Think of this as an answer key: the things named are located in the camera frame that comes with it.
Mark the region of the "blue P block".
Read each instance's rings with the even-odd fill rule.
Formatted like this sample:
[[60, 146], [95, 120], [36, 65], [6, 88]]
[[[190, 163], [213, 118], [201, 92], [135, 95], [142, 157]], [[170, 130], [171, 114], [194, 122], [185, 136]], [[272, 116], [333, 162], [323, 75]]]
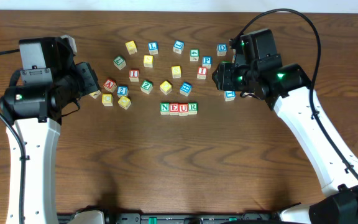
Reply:
[[211, 56], [203, 56], [202, 66], [206, 68], [211, 68], [213, 64], [213, 58]]

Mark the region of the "green R block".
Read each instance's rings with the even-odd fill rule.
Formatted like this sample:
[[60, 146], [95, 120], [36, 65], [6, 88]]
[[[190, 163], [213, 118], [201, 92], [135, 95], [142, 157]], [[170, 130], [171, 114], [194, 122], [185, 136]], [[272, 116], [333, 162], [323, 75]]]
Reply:
[[198, 114], [198, 104], [197, 103], [188, 103], [188, 114], [189, 115]]

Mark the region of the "red U block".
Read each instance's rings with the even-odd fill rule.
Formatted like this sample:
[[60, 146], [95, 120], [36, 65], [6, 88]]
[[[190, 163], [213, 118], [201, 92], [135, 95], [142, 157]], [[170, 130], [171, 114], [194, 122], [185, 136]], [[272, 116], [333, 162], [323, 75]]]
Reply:
[[188, 104], [187, 103], [180, 103], [178, 105], [178, 114], [180, 116], [188, 116]]

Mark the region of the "red E block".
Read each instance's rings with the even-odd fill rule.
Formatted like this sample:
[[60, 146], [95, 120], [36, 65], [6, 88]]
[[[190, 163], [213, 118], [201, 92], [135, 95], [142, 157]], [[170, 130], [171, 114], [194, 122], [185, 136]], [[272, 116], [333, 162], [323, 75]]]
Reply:
[[169, 104], [169, 114], [172, 116], [179, 115], [179, 104], [178, 103], [170, 103]]

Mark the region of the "green N block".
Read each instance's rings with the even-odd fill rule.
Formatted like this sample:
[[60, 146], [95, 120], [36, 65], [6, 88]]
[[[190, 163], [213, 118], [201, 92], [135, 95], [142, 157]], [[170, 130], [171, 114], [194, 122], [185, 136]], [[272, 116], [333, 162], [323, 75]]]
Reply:
[[169, 115], [170, 114], [170, 104], [169, 103], [161, 103], [160, 104], [160, 114], [161, 115]]

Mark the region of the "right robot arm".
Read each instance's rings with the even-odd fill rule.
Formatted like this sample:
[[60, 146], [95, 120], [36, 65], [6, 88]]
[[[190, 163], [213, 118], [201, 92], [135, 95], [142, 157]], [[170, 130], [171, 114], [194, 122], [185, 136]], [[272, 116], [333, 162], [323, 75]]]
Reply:
[[257, 72], [249, 65], [218, 65], [218, 90], [249, 91], [290, 128], [318, 177], [324, 200], [277, 213], [287, 223], [358, 223], [358, 158], [336, 131], [298, 64]]

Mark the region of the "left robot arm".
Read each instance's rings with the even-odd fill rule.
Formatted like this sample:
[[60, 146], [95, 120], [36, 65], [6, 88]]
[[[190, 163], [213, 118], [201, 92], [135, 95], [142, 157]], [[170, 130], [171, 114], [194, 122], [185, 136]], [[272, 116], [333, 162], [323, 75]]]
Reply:
[[58, 223], [55, 158], [62, 109], [98, 90], [86, 62], [12, 74], [0, 99], [11, 152], [7, 223]]

